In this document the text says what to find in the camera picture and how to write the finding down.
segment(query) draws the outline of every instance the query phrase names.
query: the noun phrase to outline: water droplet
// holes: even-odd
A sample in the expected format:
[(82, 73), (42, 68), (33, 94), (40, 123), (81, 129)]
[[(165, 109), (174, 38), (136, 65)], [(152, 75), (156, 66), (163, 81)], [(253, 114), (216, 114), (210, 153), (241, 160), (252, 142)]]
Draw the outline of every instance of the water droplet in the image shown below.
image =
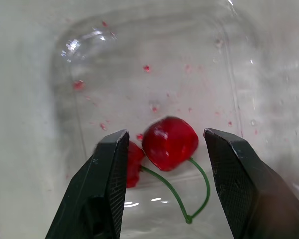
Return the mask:
[(218, 49), (222, 48), (223, 45), (224, 45), (224, 41), (223, 41), (222, 39), (216, 39), (216, 40), (215, 40), (215, 46), (216, 46)]
[(250, 121), (250, 125), (251, 125), (251, 126), (257, 126), (257, 122), (256, 122), (254, 119), (252, 119), (252, 120)]

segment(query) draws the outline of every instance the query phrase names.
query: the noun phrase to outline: red cherry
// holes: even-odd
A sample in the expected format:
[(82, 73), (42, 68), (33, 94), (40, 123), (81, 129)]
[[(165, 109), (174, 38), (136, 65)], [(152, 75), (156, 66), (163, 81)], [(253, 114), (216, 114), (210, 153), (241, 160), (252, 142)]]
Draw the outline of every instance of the red cherry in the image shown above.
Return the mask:
[(136, 183), (139, 181), (139, 173), (141, 168), (141, 161), (144, 158), (143, 151), (137, 147), (136, 144), (129, 141), (128, 150), (128, 165), (127, 165), (127, 178), (126, 187), (135, 187)]
[(198, 136), (188, 123), (167, 116), (145, 131), (142, 148), (161, 171), (171, 171), (191, 158), (198, 143)]

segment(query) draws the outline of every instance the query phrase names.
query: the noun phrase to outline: cherry stem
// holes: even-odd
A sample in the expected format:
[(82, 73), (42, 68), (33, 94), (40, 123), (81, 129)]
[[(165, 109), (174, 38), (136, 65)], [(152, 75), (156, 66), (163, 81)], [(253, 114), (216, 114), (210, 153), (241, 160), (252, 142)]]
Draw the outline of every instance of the cherry stem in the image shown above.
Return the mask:
[(155, 173), (154, 171), (145, 168), (144, 166), (141, 166), (141, 171), (144, 171), (146, 173), (151, 174), (152, 176), (156, 177), (157, 179), (159, 179), (160, 181), (162, 181), (170, 190), (171, 192), (174, 194), (174, 196), (176, 197), (176, 200), (180, 206), (180, 209), (185, 217), (185, 221), (187, 224), (191, 224), (193, 222), (193, 219), (206, 207), (208, 200), (210, 198), (210, 185), (209, 185), (209, 181), (207, 178), (206, 173), (204, 172), (204, 170), (199, 166), (198, 163), (196, 163), (194, 161), (193, 158), (190, 158), (189, 162), (191, 162), (198, 170), (199, 172), (203, 175), (204, 179), (205, 179), (205, 183), (206, 183), (206, 187), (207, 187), (207, 193), (206, 193), (206, 198), (205, 201), (203, 202), (203, 204), (200, 206), (200, 208), (191, 216), (189, 214), (187, 214), (186, 208), (184, 206), (183, 201), (181, 200), (179, 194), (177, 193), (177, 191), (175, 190), (175, 188), (162, 176), (160, 176), (159, 174)]

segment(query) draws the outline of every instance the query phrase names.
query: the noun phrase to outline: red juice stain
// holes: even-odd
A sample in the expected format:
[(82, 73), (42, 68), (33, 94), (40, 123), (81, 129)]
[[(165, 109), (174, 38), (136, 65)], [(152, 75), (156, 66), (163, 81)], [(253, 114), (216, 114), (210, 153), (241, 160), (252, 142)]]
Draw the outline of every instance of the red juice stain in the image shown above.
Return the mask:
[(108, 129), (106, 128), (105, 124), (103, 124), (103, 123), (100, 124), (100, 128), (101, 128), (101, 130), (103, 130), (103, 131), (107, 131), (107, 130), (108, 130)]
[(85, 87), (84, 81), (78, 80), (73, 82), (73, 88), (77, 91), (83, 89)]
[(151, 67), (149, 66), (149, 65), (144, 65), (143, 66), (143, 70), (145, 71), (145, 72), (151, 72)]
[(186, 73), (191, 72), (191, 66), (189, 64), (185, 65), (185, 71), (186, 71)]
[(141, 133), (136, 135), (136, 139), (141, 142), (143, 140), (143, 135)]

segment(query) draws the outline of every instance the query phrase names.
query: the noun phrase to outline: clear plastic container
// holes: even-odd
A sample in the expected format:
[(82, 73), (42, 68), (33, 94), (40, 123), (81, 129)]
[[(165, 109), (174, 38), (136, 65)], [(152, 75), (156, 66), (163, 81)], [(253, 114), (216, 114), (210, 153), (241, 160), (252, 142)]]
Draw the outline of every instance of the clear plastic container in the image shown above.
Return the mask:
[[(178, 116), (199, 136), (193, 157), (211, 182), (210, 202), (188, 225), (166, 186), (141, 173), (137, 186), (126, 193), (126, 202), (132, 203), (124, 209), (121, 238), (230, 239), (203, 131), (210, 127), (246, 138), (260, 158), (283, 174), (290, 162), (275, 159), (280, 152), (292, 152), (286, 148), (286, 139), (299, 136), (299, 128), (282, 132), (288, 123), (274, 120), (279, 115), (274, 111), (286, 101), (276, 99), (275, 86), (283, 85), (275, 85), (275, 81), (282, 77), (289, 84), (289, 77), (297, 77), (299, 67), (294, 71), (277, 63), (275, 51), (268, 50), (266, 39), (258, 37), (260, 25), (253, 25), (260, 17), (245, 17), (231, 1), (175, 0), (173, 7), (170, 4), (92, 17), (60, 38), (51, 76), (65, 133), (67, 178), (70, 180), (104, 136), (127, 129), (131, 141), (140, 146), (137, 135), (150, 124), (166, 115)], [(79, 81), (84, 86), (74, 89)], [(298, 93), (298, 85), (289, 85), (288, 90), (293, 87)], [(147, 159), (143, 165), (158, 172)], [(160, 174), (175, 186), (189, 213), (201, 205), (205, 184), (190, 163)]]

